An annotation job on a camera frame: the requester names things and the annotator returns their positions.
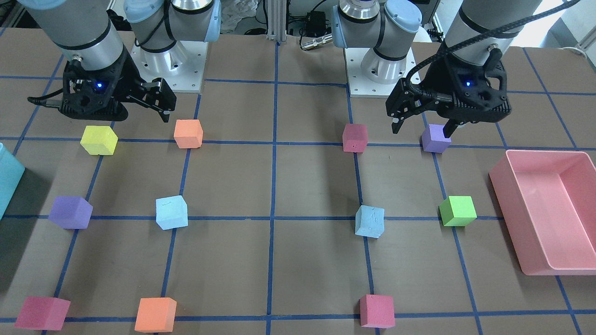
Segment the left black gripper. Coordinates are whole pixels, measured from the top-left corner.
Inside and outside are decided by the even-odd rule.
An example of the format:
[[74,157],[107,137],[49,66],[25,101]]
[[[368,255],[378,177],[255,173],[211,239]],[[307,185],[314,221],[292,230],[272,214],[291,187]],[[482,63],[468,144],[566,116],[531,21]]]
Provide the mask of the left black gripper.
[[[400,78],[386,100],[386,114],[392,117],[392,132],[398,134],[404,121],[440,103],[447,103],[447,94],[424,91],[409,79]],[[444,137],[449,139],[459,127],[459,121],[447,121]]]

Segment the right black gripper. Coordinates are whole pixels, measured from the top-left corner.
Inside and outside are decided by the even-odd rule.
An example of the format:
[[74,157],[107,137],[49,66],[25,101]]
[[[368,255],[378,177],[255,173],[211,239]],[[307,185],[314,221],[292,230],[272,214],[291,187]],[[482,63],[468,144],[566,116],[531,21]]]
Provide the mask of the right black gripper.
[[122,85],[122,102],[151,108],[158,112],[164,123],[168,123],[176,108],[176,95],[164,78],[146,82],[137,71],[123,70]]

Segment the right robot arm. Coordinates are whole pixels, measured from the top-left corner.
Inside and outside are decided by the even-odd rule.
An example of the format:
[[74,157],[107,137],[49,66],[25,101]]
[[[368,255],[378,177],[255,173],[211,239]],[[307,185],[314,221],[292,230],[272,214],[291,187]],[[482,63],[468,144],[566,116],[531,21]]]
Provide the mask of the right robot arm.
[[97,0],[20,3],[67,59],[62,88],[28,102],[76,120],[124,121],[125,103],[135,103],[168,122],[176,95],[164,75],[188,63],[182,42],[215,42],[221,31],[219,0],[126,0],[126,20],[154,76],[147,81]]

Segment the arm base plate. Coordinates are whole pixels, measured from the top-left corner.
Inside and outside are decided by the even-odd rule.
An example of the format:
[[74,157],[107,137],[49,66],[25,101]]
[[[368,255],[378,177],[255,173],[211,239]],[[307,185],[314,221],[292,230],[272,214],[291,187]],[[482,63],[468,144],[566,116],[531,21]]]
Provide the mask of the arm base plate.
[[149,53],[140,47],[132,47],[130,55],[147,82],[163,78],[175,93],[199,94],[208,46],[208,42],[178,41],[172,49],[162,53]]
[[412,49],[398,61],[382,59],[368,47],[349,47],[344,53],[351,97],[389,97],[398,80],[416,64]]

